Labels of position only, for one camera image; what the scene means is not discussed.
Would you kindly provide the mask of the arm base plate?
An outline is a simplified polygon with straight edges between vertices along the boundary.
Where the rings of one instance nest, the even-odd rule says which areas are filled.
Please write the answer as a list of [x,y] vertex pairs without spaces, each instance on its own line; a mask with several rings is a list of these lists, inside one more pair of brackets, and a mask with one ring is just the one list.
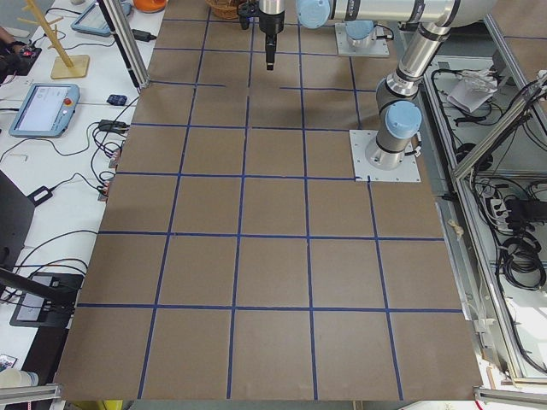
[[405,150],[388,153],[376,141],[376,130],[350,130],[354,180],[362,182],[420,183],[419,154],[411,140]]
[[339,56],[387,58],[389,33],[371,20],[335,24]]

